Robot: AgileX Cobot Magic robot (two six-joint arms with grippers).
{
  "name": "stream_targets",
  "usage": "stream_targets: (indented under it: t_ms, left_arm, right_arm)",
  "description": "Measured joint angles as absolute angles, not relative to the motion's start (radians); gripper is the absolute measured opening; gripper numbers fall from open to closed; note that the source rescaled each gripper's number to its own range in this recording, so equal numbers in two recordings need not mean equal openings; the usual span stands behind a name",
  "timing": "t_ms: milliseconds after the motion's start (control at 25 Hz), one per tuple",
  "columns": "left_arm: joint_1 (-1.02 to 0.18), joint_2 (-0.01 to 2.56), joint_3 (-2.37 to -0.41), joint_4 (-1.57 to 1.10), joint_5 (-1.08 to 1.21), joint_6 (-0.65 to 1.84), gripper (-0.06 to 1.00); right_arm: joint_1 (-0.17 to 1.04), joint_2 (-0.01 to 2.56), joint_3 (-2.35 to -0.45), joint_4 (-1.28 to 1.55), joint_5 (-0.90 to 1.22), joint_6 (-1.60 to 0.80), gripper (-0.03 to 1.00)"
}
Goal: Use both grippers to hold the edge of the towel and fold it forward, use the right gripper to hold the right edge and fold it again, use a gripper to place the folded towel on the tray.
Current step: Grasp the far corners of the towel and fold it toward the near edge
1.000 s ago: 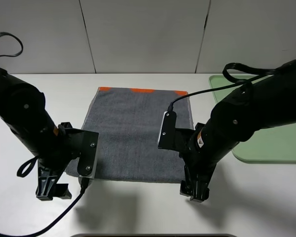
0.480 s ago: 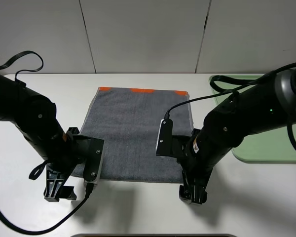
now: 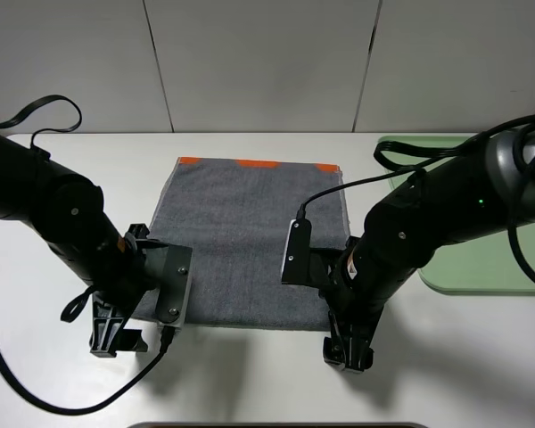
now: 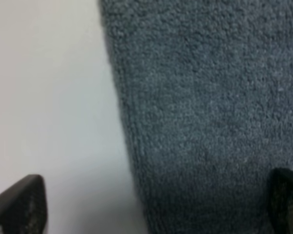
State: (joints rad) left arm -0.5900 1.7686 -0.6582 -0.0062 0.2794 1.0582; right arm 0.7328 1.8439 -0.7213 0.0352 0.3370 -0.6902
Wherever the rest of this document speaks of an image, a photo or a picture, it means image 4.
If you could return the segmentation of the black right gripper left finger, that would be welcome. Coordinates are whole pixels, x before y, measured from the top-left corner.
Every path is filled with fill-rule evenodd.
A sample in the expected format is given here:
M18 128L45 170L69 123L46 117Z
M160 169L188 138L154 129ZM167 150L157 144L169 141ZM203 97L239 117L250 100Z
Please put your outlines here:
M46 234L47 229L47 198L41 175L27 175L0 194L0 234Z

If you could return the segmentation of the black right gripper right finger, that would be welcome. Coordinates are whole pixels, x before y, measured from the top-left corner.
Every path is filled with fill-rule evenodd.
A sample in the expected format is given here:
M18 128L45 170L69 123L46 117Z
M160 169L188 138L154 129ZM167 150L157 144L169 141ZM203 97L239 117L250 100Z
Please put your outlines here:
M293 171L272 170L268 183L268 214L276 234L293 234Z

